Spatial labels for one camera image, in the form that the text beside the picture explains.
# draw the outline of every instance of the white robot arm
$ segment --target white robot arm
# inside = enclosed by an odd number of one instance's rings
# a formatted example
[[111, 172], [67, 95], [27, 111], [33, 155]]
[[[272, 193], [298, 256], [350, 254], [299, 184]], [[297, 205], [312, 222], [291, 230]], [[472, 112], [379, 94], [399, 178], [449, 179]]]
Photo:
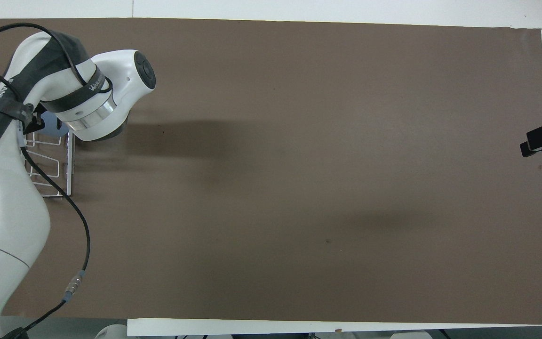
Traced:
[[[4, 26], [0, 32], [26, 25]], [[0, 81], [0, 312], [49, 233], [47, 207], [26, 175], [19, 152], [24, 146], [19, 135], [37, 105], [56, 113], [80, 139], [98, 140], [120, 133], [131, 107], [156, 85], [141, 52], [122, 50], [89, 58], [77, 38], [47, 30], [19, 45], [3, 78], [11, 87]], [[67, 289], [65, 299], [74, 288]]]

